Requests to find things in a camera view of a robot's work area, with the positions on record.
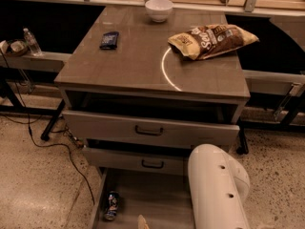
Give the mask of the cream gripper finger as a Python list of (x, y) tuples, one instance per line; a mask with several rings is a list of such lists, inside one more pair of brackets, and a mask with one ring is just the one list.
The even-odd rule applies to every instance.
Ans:
[(146, 222), (145, 218), (142, 215), (138, 216), (138, 229), (150, 229), (148, 223)]

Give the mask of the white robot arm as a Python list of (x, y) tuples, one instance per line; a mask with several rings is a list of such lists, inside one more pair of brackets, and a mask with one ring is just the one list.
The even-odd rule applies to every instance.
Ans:
[(243, 207), (249, 176), (212, 144), (193, 149), (185, 177), (158, 175), (147, 185), (150, 198), (137, 229), (250, 229)]

